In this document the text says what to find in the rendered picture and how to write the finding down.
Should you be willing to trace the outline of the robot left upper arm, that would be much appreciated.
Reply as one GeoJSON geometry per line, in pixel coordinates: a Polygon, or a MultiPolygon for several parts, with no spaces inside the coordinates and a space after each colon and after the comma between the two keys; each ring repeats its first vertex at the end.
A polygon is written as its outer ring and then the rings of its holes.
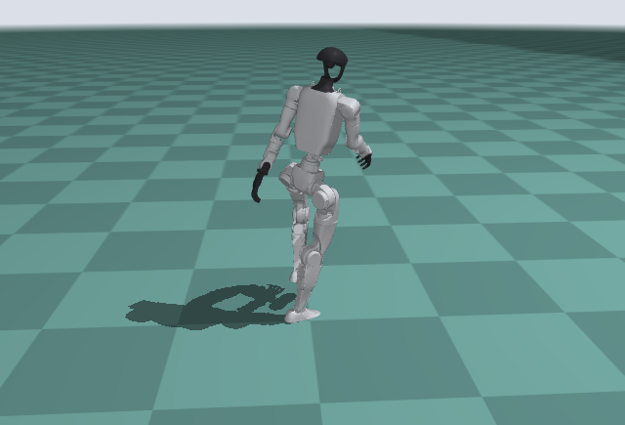
{"type": "Polygon", "coordinates": [[[286,102],[274,133],[276,136],[287,139],[291,134],[293,128],[291,128],[290,124],[296,115],[299,95],[303,88],[304,86],[292,86],[287,91],[286,102]]]}

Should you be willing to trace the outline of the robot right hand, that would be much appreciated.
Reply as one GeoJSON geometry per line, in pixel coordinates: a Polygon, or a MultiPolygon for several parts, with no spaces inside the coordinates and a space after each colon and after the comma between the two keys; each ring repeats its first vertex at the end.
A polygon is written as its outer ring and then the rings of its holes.
{"type": "MultiPolygon", "coordinates": [[[[361,161],[363,161],[365,159],[365,161],[362,164],[360,164],[360,166],[363,166],[364,164],[367,163],[366,166],[362,168],[362,170],[367,168],[370,165],[370,163],[371,163],[371,155],[372,154],[368,154],[364,158],[362,158],[361,160],[358,161],[358,163],[359,163],[359,162],[361,162],[361,161]]],[[[359,157],[360,156],[358,155],[356,158],[359,158],[359,157]]]]}

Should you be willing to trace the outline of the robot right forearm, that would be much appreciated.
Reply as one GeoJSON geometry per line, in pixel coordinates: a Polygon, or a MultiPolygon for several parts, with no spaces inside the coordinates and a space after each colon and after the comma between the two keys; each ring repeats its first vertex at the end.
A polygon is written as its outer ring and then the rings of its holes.
{"type": "Polygon", "coordinates": [[[357,148],[358,149],[353,149],[353,152],[355,154],[358,154],[362,158],[364,158],[368,154],[372,154],[372,150],[371,150],[370,146],[366,145],[366,143],[364,142],[362,136],[359,136],[359,138],[358,138],[357,148]]]}

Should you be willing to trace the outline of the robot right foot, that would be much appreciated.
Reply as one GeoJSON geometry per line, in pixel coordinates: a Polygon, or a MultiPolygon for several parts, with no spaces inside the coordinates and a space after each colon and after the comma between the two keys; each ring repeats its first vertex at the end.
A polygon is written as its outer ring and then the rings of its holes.
{"type": "MultiPolygon", "coordinates": [[[[304,307],[302,308],[302,310],[304,309],[304,307]]],[[[299,311],[300,312],[300,311],[299,311]]],[[[297,313],[297,308],[294,309],[290,309],[287,311],[284,320],[290,323],[293,322],[298,322],[298,321],[302,321],[302,320],[307,320],[307,319],[313,319],[315,317],[318,317],[320,315],[320,311],[318,310],[310,310],[305,308],[305,311],[303,313],[297,313]]]]}

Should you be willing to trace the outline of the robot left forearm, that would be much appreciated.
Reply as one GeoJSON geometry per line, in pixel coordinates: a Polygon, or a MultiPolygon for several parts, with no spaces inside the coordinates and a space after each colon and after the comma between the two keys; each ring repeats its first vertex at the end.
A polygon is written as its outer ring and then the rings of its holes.
{"type": "MultiPolygon", "coordinates": [[[[275,126],[272,134],[271,134],[271,138],[270,138],[270,142],[265,150],[264,156],[263,156],[263,160],[260,162],[260,169],[262,168],[263,164],[265,162],[268,162],[271,165],[270,170],[272,169],[272,164],[275,161],[278,152],[280,150],[280,147],[282,147],[283,142],[281,141],[281,139],[279,139],[278,137],[275,136],[275,130],[277,128],[279,123],[277,123],[277,125],[275,126]]],[[[270,171],[269,170],[269,171],[270,171]]]]}

